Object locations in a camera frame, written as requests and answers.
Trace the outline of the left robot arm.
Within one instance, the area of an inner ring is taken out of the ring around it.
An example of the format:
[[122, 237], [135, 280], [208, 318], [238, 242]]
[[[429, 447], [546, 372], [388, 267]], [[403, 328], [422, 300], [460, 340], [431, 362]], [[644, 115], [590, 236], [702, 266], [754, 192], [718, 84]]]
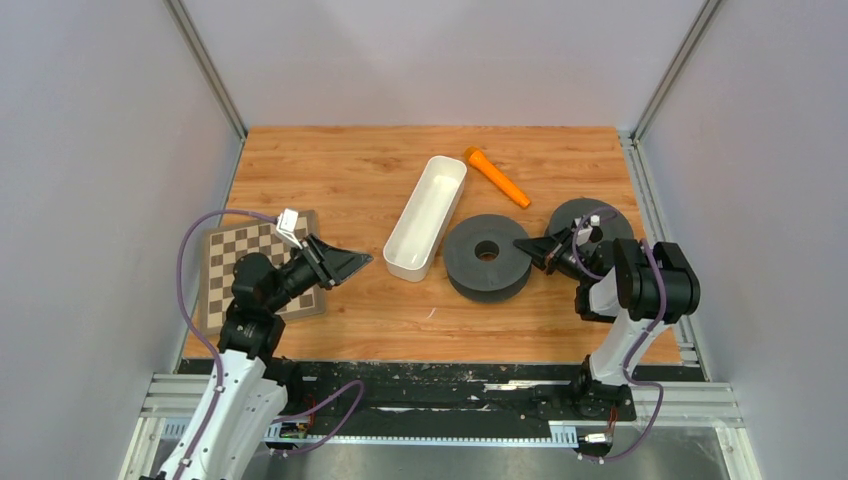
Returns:
[[214, 369], [189, 425], [158, 479], [238, 479], [279, 414], [306, 399], [298, 365], [275, 357], [285, 322], [279, 310], [307, 290], [330, 290], [373, 260], [313, 234], [275, 265], [248, 253], [233, 268], [233, 299], [213, 350]]

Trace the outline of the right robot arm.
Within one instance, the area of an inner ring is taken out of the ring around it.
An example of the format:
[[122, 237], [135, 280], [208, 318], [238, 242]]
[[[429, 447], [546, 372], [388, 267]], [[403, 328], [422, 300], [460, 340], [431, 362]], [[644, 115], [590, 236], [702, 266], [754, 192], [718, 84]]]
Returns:
[[514, 245], [545, 274], [560, 271], [577, 279], [576, 313], [611, 325], [565, 395], [576, 415], [595, 419], [624, 407], [636, 365], [661, 333], [697, 309], [701, 288], [676, 243], [616, 238], [586, 250], [573, 237], [565, 230]]

